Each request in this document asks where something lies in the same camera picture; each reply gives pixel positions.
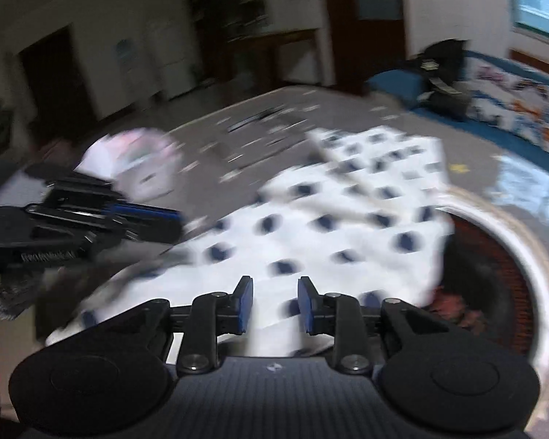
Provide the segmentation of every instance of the brown door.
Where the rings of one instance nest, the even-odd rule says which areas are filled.
[[[402,0],[326,0],[337,88],[362,93],[364,82],[406,57]]]
[[[63,28],[20,53],[37,106],[33,132],[39,144],[56,138],[80,142],[97,126],[85,81],[73,53],[69,28]]]

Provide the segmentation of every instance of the ribbed gray panel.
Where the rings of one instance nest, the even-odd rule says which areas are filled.
[[[29,431],[22,439],[45,439]],[[323,358],[229,357],[179,381],[162,409],[106,439],[443,439],[397,417],[366,378]],[[521,432],[497,439],[521,439]]]

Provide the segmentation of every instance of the screw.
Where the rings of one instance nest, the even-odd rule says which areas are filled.
[[[361,354],[349,354],[344,356],[340,363],[349,371],[361,371],[370,366],[370,362]]]
[[[207,368],[209,360],[203,354],[188,354],[181,360],[181,366],[191,371],[199,371],[203,368]]]

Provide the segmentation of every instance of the white fabric with dark spots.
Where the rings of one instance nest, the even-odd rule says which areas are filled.
[[[440,140],[388,127],[358,134],[315,129],[307,136],[323,162],[279,173],[255,203],[176,247],[189,251],[189,265],[129,284],[96,318],[149,299],[190,304],[204,293],[232,292],[250,275],[254,306],[245,353],[286,356],[305,347],[293,301],[302,275],[320,293],[427,304],[452,232],[448,216],[435,210],[447,187]],[[170,361],[178,345],[176,338]]]

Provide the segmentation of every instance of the window sill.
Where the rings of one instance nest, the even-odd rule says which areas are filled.
[[[534,40],[538,40],[549,45],[549,36],[541,34],[535,29],[530,29],[525,26],[514,26],[513,32],[528,36],[529,38],[533,38]]]

